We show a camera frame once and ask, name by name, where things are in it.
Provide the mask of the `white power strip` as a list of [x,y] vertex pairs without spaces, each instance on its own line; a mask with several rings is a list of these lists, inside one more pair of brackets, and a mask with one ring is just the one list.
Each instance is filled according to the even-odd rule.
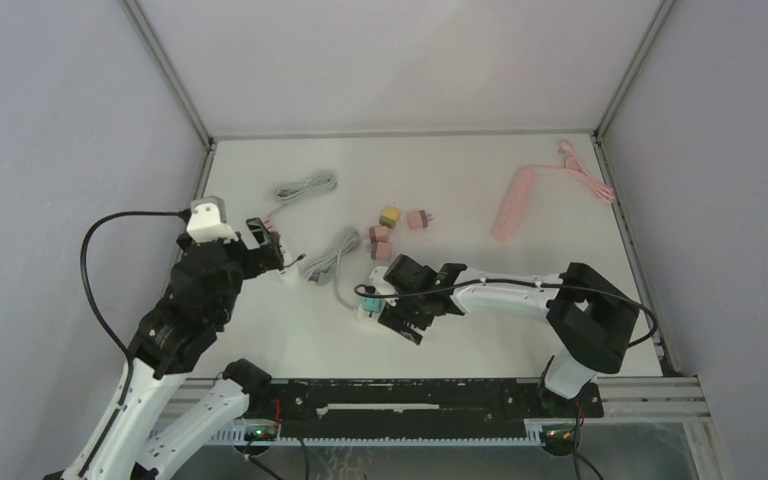
[[283,256],[284,265],[277,271],[279,279],[285,285],[295,285],[300,282],[301,274],[298,266],[299,256],[296,255],[285,242],[279,244]]
[[396,294],[396,289],[390,285],[384,276],[387,273],[388,268],[385,266],[375,267],[367,280],[366,284],[358,285],[356,288],[356,296],[359,301],[362,297],[379,298],[386,301],[383,311],[380,314],[368,315],[364,313],[359,305],[355,309],[356,320],[361,325],[373,325],[378,322],[381,315],[386,313],[390,307],[394,307],[397,303],[395,298],[390,298],[390,295]]

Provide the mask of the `pink USB charger plug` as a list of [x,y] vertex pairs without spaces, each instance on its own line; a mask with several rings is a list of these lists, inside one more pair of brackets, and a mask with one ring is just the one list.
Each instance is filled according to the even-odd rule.
[[263,217],[262,221],[263,221],[264,227],[268,231],[273,232],[273,233],[278,233],[279,232],[279,229],[278,229],[277,225],[274,223],[274,221],[270,217]]

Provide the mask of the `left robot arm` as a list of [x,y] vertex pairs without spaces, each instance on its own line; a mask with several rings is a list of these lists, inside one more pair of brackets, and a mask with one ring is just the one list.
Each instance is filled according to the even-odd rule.
[[251,362],[231,363],[190,410],[152,432],[173,394],[231,320],[245,281],[284,267],[280,236],[259,218],[246,227],[255,246],[221,220],[200,224],[181,213],[187,229],[177,242],[161,298],[140,320],[122,375],[102,419],[77,458],[54,479],[170,479],[224,424],[265,414],[271,377]]

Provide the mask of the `teal charger plug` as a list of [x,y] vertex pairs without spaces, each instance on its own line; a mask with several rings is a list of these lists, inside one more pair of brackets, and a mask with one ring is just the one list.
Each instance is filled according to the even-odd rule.
[[359,308],[368,315],[375,315],[380,314],[385,305],[386,301],[383,299],[362,297],[360,299]]

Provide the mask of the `pink power strip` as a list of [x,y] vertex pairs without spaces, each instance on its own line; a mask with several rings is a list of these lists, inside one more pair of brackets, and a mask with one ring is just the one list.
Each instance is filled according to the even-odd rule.
[[534,167],[523,167],[513,175],[491,231],[495,240],[505,242],[516,236],[536,178]]

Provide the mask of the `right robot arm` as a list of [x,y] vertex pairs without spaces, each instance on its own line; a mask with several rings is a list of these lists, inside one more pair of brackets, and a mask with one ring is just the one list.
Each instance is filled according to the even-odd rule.
[[378,323],[414,344],[443,316],[500,314],[548,325],[562,348],[548,361],[537,393],[539,406],[552,416],[573,408],[598,375],[618,373],[628,350],[657,331],[651,325],[634,338],[639,317],[652,318],[652,311],[579,262],[559,274],[509,276],[462,263],[433,269],[400,255],[373,269],[355,292],[383,301]]

